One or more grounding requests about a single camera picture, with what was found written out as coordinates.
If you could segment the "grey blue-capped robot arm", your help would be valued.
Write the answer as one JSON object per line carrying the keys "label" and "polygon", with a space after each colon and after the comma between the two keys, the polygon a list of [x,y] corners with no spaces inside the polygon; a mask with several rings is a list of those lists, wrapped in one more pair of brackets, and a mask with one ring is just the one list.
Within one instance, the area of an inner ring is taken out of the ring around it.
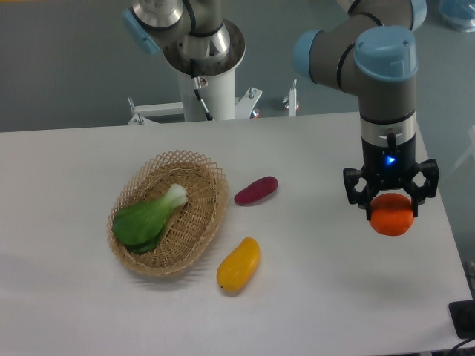
{"label": "grey blue-capped robot arm", "polygon": [[[305,32],[293,50],[297,73],[358,99],[363,165],[346,168],[343,180],[348,201],[368,217],[382,191],[405,191],[413,214],[436,195],[436,161],[415,158],[413,31],[426,11],[424,1],[352,1],[345,23]],[[176,71],[187,121],[250,117],[252,109],[235,95],[246,44],[221,1],[134,1],[122,19],[144,52],[163,52]]]}

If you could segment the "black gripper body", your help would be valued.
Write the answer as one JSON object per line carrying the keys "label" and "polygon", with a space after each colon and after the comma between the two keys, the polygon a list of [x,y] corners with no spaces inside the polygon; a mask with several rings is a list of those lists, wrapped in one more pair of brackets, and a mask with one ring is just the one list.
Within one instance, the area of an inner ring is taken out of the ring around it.
{"label": "black gripper body", "polygon": [[416,138],[413,136],[395,151],[362,141],[362,178],[367,182],[363,192],[376,196],[380,191],[403,190],[415,194]]}

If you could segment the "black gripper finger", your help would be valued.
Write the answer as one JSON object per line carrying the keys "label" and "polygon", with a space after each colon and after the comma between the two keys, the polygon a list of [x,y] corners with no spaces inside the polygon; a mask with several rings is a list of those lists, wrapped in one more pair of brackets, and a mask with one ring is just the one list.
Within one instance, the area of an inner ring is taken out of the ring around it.
{"label": "black gripper finger", "polygon": [[[422,185],[417,185],[414,178],[417,174],[424,177]],[[435,159],[427,159],[424,162],[415,162],[407,175],[407,193],[410,196],[410,204],[413,217],[419,215],[419,206],[425,203],[427,198],[436,196],[439,183],[439,166]]]}
{"label": "black gripper finger", "polygon": [[[365,181],[364,187],[359,191],[357,184]],[[371,202],[376,197],[376,185],[366,174],[366,171],[355,168],[345,168],[343,170],[344,187],[351,205],[357,205],[360,209],[365,210],[367,221],[371,221],[372,208]]]}

